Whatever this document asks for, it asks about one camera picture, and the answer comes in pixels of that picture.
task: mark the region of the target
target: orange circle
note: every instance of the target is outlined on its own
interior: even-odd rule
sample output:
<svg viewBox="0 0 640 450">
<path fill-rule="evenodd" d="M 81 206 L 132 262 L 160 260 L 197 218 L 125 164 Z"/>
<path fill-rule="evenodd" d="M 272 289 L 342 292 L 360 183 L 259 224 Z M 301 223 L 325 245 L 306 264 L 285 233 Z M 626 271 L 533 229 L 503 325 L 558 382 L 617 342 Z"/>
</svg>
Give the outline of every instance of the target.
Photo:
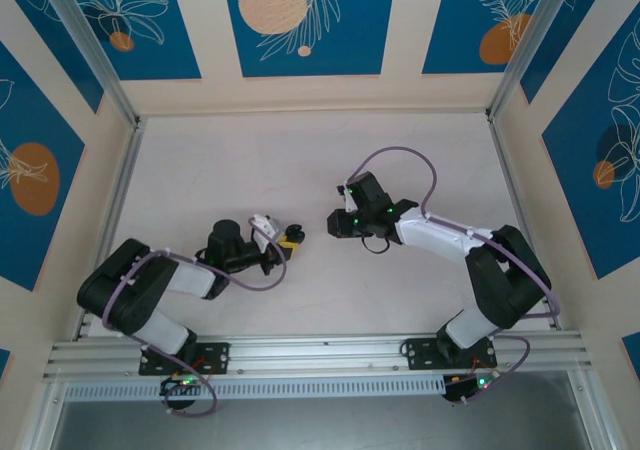
<svg viewBox="0 0 640 450">
<path fill-rule="evenodd" d="M 307 0 L 238 0 L 238 7 L 245 23 L 263 35 L 289 32 L 307 15 Z"/>
<path fill-rule="evenodd" d="M 12 153 L 9 168 L 15 173 L 10 180 L 11 193 L 20 208 L 37 217 L 49 213 L 60 190 L 60 171 L 53 153 L 39 143 L 25 143 Z"/>
<path fill-rule="evenodd" d="M 613 168 L 613 164 L 606 160 L 598 162 L 596 168 L 593 169 L 593 180 L 596 182 L 596 185 L 603 190 L 606 190 L 613 185 L 615 177 L 616 171 Z"/>
<path fill-rule="evenodd" d="M 488 65 L 504 65 L 509 63 L 522 38 L 531 15 L 514 15 L 509 20 L 494 25 L 480 43 L 480 58 Z"/>
<path fill-rule="evenodd" d="M 116 50 L 121 52 L 130 52 L 133 50 L 133 38 L 126 33 L 113 32 L 109 37 L 109 42 Z"/>
</svg>

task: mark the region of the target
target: white floor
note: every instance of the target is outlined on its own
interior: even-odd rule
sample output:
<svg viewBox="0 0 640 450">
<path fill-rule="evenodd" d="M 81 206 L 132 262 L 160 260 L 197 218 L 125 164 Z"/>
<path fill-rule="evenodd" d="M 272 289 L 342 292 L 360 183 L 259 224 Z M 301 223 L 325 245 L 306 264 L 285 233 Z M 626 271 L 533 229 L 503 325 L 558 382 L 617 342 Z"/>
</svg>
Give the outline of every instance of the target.
<svg viewBox="0 0 640 450">
<path fill-rule="evenodd" d="M 343 205 L 336 192 L 360 162 L 387 145 L 425 153 L 439 172 L 429 210 L 470 225 L 516 225 L 482 114 L 315 112 L 151 118 L 115 245 L 135 237 L 192 255 L 213 223 L 269 214 L 300 223 L 307 239 L 274 290 L 233 285 L 213 301 L 166 294 L 161 308 L 201 335 L 310 335 L 431 332 L 473 302 L 464 262 L 417 248 L 368 253 L 359 240 L 327 234 Z M 429 169 L 405 153 L 368 167 L 394 200 L 420 201 Z M 257 268 L 238 276 L 273 281 Z M 548 329 L 544 320 L 520 329 Z M 98 319 L 90 335 L 108 334 Z"/>
</svg>

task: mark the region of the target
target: yellow object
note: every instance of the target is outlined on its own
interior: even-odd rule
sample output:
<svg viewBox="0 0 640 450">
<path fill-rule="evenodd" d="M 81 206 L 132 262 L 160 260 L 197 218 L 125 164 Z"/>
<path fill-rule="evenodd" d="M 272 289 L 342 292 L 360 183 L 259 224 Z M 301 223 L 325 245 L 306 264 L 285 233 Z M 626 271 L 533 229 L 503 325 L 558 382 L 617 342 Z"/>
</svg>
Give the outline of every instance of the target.
<svg viewBox="0 0 640 450">
<path fill-rule="evenodd" d="M 298 247 L 300 246 L 299 243 L 294 243 L 287 240 L 286 236 L 280 239 L 280 241 L 278 242 L 278 245 L 280 245 L 282 248 L 290 248 L 292 257 L 296 253 L 296 250 L 298 249 Z"/>
</svg>

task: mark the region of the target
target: cream wall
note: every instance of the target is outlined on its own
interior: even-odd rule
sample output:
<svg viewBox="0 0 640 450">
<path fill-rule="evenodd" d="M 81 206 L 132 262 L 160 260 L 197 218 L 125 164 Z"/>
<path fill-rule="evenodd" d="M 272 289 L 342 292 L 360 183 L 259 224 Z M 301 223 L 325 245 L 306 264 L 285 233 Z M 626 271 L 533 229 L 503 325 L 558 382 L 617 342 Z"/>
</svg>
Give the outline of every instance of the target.
<svg viewBox="0 0 640 450">
<path fill-rule="evenodd" d="M 563 317 L 583 333 L 629 448 L 640 448 L 640 382 L 621 338 L 640 330 L 640 260 L 596 280 L 541 135 L 638 1 L 597 0 L 531 106 L 518 89 L 497 120 Z"/>
<path fill-rule="evenodd" d="M 144 115 L 356 108 L 484 109 L 501 73 L 422 75 L 440 0 L 393 0 L 378 77 L 244 79 L 227 0 L 178 0 L 202 80 L 124 82 Z"/>
<path fill-rule="evenodd" d="M 108 100 L 91 111 L 14 0 L 0 0 L 0 15 L 0 41 L 85 143 L 36 290 L 0 278 L 0 348 L 12 355 L 0 389 L 0 448 L 9 450 L 32 418 L 52 342 L 69 338 L 129 130 Z"/>
</svg>

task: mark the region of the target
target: aluminum rail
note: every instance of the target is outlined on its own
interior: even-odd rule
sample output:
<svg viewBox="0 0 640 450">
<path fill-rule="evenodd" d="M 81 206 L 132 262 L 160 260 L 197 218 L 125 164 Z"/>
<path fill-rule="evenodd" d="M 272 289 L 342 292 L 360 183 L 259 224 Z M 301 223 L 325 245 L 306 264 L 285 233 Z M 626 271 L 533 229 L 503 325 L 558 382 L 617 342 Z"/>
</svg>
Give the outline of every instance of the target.
<svg viewBox="0 0 640 450">
<path fill-rule="evenodd" d="M 531 342 L 531 354 L 521 371 L 588 370 L 586 348 L 577 331 L 514 332 Z M 422 335 L 327 337 L 201 337 L 199 341 L 228 342 L 228 372 L 215 378 L 345 377 L 414 375 L 400 354 L 407 338 Z M 506 370 L 522 355 L 518 341 L 495 340 L 498 368 Z M 126 338 L 83 338 L 54 344 L 44 381 L 105 381 L 140 377 L 139 345 Z M 464 373 L 468 369 L 423 371 L 425 374 Z"/>
</svg>

